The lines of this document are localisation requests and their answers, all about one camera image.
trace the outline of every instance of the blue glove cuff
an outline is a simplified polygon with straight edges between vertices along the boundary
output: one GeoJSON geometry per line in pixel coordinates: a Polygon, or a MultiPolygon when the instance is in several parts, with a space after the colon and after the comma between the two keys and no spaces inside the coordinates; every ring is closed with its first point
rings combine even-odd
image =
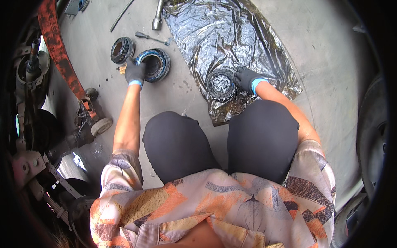
{"type": "Polygon", "coordinates": [[[129,84],[128,84],[128,86],[130,86],[130,85],[140,85],[141,86],[141,89],[142,89],[142,86],[143,86],[143,84],[141,83],[141,81],[139,81],[139,80],[132,80],[131,82],[129,82],[129,84]]]}
{"type": "Polygon", "coordinates": [[[266,82],[269,82],[269,81],[267,81],[266,79],[264,79],[264,78],[257,78],[257,79],[254,79],[253,81],[252,81],[252,92],[256,95],[256,92],[255,92],[255,88],[258,86],[258,84],[260,83],[260,82],[262,82],[262,81],[266,81],[266,82]]]}

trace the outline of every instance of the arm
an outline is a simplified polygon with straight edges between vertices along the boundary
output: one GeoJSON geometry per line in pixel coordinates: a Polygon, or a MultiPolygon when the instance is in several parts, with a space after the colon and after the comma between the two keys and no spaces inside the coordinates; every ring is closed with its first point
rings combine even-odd
{"type": "Polygon", "coordinates": [[[141,133],[141,118],[139,116],[140,93],[143,86],[145,64],[135,65],[131,59],[127,59],[125,79],[128,83],[127,95],[113,139],[113,152],[117,149],[128,149],[139,153],[139,137],[141,133]]]}
{"type": "Polygon", "coordinates": [[[140,85],[128,86],[127,95],[114,132],[113,152],[117,149],[129,149],[136,154],[139,153],[139,135],[141,133],[140,94],[140,85]]]}
{"type": "Polygon", "coordinates": [[[276,90],[268,81],[261,81],[255,88],[255,92],[264,100],[281,103],[291,113],[292,117],[299,123],[298,144],[305,140],[315,140],[321,144],[320,137],[311,126],[304,113],[282,93],[276,90]]]}
{"type": "Polygon", "coordinates": [[[248,70],[245,67],[239,67],[233,81],[240,88],[251,94],[257,94],[264,100],[270,100],[284,105],[299,123],[298,144],[305,140],[315,140],[320,143],[320,137],[316,130],[311,126],[304,113],[302,113],[302,111],[293,104],[293,102],[269,84],[263,76],[254,71],[248,70]]]}

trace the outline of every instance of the black pants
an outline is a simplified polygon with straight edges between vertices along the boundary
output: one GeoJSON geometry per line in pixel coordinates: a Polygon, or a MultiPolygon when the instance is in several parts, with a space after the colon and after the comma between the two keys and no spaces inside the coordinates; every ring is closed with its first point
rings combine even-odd
{"type": "MultiPolygon", "coordinates": [[[[277,102],[250,104],[229,122],[228,172],[253,174],[281,184],[298,145],[298,122],[277,102]]],[[[146,154],[163,183],[206,169],[222,169],[199,122],[163,112],[146,125],[146,154]]]]}

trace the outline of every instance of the metal ring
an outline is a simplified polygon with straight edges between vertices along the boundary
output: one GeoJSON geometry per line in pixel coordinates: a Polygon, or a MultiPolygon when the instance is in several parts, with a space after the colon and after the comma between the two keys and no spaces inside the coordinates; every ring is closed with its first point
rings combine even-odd
{"type": "Polygon", "coordinates": [[[210,73],[205,83],[208,93],[221,102],[232,98],[236,92],[232,75],[227,69],[218,69],[210,73]]]}
{"type": "Polygon", "coordinates": [[[132,40],[128,37],[118,38],[112,46],[110,51],[110,59],[120,65],[125,63],[127,58],[130,58],[135,51],[135,46],[132,40]]]}
{"type": "Polygon", "coordinates": [[[135,63],[140,65],[142,62],[146,63],[144,80],[149,83],[165,78],[171,66],[169,55],[161,48],[146,50],[139,54],[135,63]]]}
{"type": "Polygon", "coordinates": [[[79,1],[79,7],[77,8],[79,11],[84,11],[85,8],[87,8],[87,5],[90,1],[89,0],[80,0],[79,1]]]}

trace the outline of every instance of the black bearing ring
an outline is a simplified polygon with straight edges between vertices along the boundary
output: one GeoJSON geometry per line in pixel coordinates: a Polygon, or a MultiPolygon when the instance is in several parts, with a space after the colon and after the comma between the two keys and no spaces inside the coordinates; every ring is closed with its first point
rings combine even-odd
{"type": "Polygon", "coordinates": [[[123,64],[134,54],[134,50],[135,46],[130,38],[118,38],[110,51],[110,59],[118,65],[123,64]]]}
{"type": "Polygon", "coordinates": [[[226,69],[218,69],[210,73],[206,81],[208,93],[217,101],[227,101],[236,92],[233,81],[233,74],[226,69]]]}

